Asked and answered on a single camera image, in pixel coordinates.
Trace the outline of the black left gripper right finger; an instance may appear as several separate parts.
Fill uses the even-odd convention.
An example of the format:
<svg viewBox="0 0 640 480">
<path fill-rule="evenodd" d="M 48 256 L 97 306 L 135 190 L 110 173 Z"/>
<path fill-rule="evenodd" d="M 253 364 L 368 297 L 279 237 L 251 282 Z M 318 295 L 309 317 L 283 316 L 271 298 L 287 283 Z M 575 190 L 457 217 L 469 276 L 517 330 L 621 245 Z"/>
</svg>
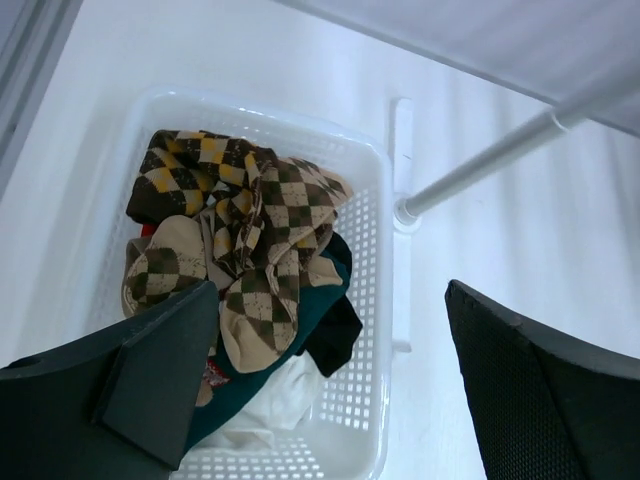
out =
<svg viewBox="0 0 640 480">
<path fill-rule="evenodd" d="M 458 280 L 445 303 L 487 478 L 638 478 L 638 359 Z"/>
</svg>

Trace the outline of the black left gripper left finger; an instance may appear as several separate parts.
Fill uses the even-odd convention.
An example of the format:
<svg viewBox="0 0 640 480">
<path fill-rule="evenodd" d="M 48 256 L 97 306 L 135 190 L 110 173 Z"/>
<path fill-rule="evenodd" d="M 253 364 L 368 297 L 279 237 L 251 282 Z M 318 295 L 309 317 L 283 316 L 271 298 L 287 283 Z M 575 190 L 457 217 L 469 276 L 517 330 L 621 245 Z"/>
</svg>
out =
<svg viewBox="0 0 640 480">
<path fill-rule="evenodd" d="M 167 479 L 179 468 L 218 314 L 200 282 L 1 371 L 4 479 Z"/>
</svg>

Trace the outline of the brown yellow argyle sock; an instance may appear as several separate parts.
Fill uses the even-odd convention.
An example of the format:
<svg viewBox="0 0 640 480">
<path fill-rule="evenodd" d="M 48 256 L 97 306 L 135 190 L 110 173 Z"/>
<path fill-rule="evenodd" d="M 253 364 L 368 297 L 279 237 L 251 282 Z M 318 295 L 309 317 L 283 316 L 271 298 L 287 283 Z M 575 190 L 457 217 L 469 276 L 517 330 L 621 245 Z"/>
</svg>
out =
<svg viewBox="0 0 640 480">
<path fill-rule="evenodd" d="M 338 175 L 294 158 L 278 158 L 262 191 L 264 255 L 256 268 L 233 276 L 210 259 L 209 207 L 194 219 L 175 215 L 156 226 L 122 285 L 124 309 L 132 314 L 197 281 L 214 282 L 223 292 L 220 337 L 241 373 L 266 369 L 292 345 L 300 330 L 302 287 L 340 283 L 336 268 L 320 253 L 338 208 L 352 194 Z"/>
</svg>

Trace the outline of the dark yellow argyle sock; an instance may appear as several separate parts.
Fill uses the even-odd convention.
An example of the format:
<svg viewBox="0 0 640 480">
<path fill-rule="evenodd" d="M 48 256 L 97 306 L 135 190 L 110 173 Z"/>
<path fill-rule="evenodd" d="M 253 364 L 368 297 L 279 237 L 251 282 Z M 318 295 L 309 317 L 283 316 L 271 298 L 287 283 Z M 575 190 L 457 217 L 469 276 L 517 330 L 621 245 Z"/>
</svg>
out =
<svg viewBox="0 0 640 480">
<path fill-rule="evenodd" d="M 276 171 L 270 148 L 206 131 L 159 130 L 135 179 L 126 214 L 158 226 L 175 215 L 196 218 L 211 207 L 211 260 L 233 276 L 264 255 L 262 187 Z"/>
</svg>

